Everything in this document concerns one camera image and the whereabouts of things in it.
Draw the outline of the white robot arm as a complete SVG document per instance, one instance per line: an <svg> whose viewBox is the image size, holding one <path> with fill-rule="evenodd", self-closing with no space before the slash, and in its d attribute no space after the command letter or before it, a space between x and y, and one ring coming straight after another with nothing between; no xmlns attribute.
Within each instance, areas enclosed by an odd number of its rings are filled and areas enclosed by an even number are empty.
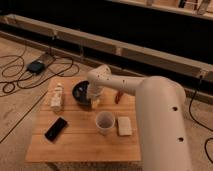
<svg viewBox="0 0 213 171"><path fill-rule="evenodd" d="M162 76L113 75L107 65L86 76L87 97L96 100L104 87L135 97L143 171L193 171L182 106L184 88Z"/></svg>

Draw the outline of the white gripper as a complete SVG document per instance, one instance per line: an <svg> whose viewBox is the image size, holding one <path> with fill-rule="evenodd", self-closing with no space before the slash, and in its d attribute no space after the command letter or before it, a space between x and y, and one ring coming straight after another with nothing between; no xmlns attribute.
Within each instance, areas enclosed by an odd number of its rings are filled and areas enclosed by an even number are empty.
<svg viewBox="0 0 213 171"><path fill-rule="evenodd" d="M100 104L103 87L90 83L87 87L87 98L91 99L91 108L96 109Z"/></svg>

